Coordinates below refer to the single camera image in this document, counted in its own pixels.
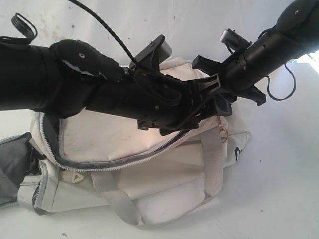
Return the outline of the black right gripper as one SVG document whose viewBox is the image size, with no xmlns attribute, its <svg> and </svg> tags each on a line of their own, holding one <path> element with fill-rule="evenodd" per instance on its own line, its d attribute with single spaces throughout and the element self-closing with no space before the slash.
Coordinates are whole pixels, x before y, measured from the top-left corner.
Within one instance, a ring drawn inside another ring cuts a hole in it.
<svg viewBox="0 0 319 239">
<path fill-rule="evenodd" d="M 223 63 L 198 55 L 192 61 L 192 69 L 209 76 L 219 74 L 224 89 L 221 95 L 214 96 L 215 114 L 228 117 L 232 115 L 230 103 L 238 98 L 252 100 L 258 105 L 264 104 L 266 95 L 255 84 L 296 55 L 296 40 L 280 32 L 266 32 L 247 49 L 233 50 Z"/>
</svg>

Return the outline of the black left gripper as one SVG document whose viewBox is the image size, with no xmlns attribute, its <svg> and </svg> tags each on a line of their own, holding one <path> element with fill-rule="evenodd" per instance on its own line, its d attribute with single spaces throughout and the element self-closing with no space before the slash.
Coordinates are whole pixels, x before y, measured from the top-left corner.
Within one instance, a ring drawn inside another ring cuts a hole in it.
<svg viewBox="0 0 319 239">
<path fill-rule="evenodd" d="M 182 81 L 160 72 L 147 74 L 124 67 L 121 81 L 101 84 L 86 109 L 135 119 L 138 129 L 158 128 L 161 135 L 167 135 L 197 129 L 202 120 L 214 116 L 214 97 L 199 103 L 195 96 L 207 96 L 220 88 L 218 74 Z"/>
</svg>

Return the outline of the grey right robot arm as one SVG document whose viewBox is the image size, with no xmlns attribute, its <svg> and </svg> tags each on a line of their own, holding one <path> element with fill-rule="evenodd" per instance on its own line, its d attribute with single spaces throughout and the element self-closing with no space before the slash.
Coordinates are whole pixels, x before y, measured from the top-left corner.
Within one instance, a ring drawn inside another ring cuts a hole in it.
<svg viewBox="0 0 319 239">
<path fill-rule="evenodd" d="M 231 103 L 238 98 L 266 102 L 266 94 L 255 85 L 288 61 L 319 49 L 319 2 L 295 0 L 279 16 L 276 24 L 249 42 L 232 29 L 224 30 L 221 38 L 230 56 L 222 63 L 197 56 L 192 63 L 217 80 L 216 84 L 199 90 L 199 105 L 194 114 L 229 116 Z"/>
</svg>

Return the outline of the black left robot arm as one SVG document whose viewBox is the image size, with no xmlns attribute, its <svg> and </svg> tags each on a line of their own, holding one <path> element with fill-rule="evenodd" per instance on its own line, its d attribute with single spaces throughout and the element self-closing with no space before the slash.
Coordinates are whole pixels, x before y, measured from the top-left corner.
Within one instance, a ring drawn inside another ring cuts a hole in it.
<svg viewBox="0 0 319 239">
<path fill-rule="evenodd" d="M 127 68 L 80 40 L 49 47 L 0 45 L 0 108 L 30 109 L 61 119 L 82 110 L 134 119 L 139 129 L 162 135 L 196 129 L 216 116 L 221 98 L 217 77 L 182 81 L 150 65 Z"/>
</svg>

